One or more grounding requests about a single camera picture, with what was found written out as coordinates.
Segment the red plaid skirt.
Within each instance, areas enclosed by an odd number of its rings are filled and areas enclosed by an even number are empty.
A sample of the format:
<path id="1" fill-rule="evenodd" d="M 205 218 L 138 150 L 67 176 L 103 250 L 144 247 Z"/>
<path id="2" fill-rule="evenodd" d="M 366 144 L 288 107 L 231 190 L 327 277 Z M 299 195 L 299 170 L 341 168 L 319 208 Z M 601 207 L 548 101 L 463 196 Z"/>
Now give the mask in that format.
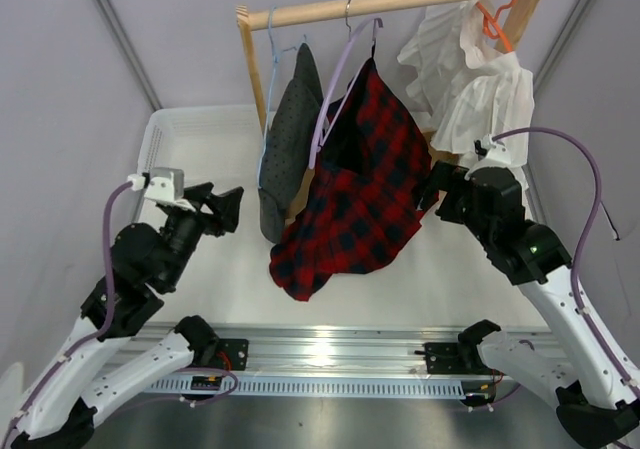
<path id="1" fill-rule="evenodd" d="M 368 59 L 329 106 L 334 127 L 316 159 L 306 207 L 270 254 L 274 283 L 309 300 L 334 274 L 391 264 L 421 227 L 412 191 L 431 170 L 428 144 Z"/>

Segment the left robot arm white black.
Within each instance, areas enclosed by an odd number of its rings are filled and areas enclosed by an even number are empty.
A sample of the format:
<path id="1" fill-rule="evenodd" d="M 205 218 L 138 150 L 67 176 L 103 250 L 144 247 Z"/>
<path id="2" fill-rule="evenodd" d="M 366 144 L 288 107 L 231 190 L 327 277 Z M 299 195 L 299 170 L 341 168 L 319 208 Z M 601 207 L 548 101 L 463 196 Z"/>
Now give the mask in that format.
<path id="1" fill-rule="evenodd" d="M 125 403 L 156 381 L 181 370 L 196 371 L 192 407 L 227 396 L 223 381 L 239 386 L 249 343 L 220 337 L 200 316 L 181 319 L 153 348 L 109 374 L 103 366 L 127 345 L 175 291 L 204 236 L 234 232 L 244 190 L 213 194 L 210 183 L 191 186 L 156 205 L 166 221 L 159 229 L 132 223 L 111 233 L 111 212 L 124 192 L 149 190 L 140 176 L 117 187 L 102 217 L 105 275 L 81 305 L 58 354 L 24 393 L 9 419 L 4 448 L 81 448 Z"/>

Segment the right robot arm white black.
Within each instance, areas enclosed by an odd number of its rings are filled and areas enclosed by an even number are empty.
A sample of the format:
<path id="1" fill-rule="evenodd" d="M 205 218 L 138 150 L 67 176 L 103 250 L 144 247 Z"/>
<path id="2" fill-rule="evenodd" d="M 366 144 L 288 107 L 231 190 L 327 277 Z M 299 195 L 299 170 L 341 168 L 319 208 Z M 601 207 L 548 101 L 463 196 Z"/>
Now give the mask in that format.
<path id="1" fill-rule="evenodd" d="M 482 320 L 461 332 L 458 364 L 485 366 L 537 395 L 583 448 L 617 444 L 639 427 L 639 368 L 591 305 L 571 257 L 556 233 L 527 219 L 522 189 L 505 167 L 475 171 L 438 161 L 413 190 L 419 209 L 445 195 L 436 214 L 460 224 L 480 243 L 494 268 L 544 319 L 564 352 L 558 364 Z"/>

